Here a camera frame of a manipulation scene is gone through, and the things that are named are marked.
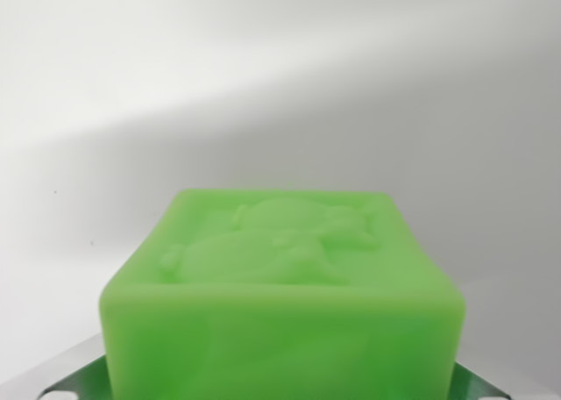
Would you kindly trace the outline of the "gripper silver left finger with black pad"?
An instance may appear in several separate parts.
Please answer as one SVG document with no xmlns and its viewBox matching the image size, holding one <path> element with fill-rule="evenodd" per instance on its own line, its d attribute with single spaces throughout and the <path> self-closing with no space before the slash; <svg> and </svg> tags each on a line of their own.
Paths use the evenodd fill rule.
<svg viewBox="0 0 561 400">
<path fill-rule="evenodd" d="M 2 399 L 111 399 L 101 334 L 1 384 Z"/>
</svg>

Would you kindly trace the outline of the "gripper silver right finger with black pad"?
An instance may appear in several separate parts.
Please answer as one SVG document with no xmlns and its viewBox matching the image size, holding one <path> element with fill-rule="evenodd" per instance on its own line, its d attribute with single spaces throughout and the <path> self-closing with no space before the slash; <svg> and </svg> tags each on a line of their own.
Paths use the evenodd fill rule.
<svg viewBox="0 0 561 400">
<path fill-rule="evenodd" d="M 453 388 L 460 399 L 525 399 L 519 376 L 507 365 L 474 351 L 463 351 L 457 359 Z"/>
</svg>

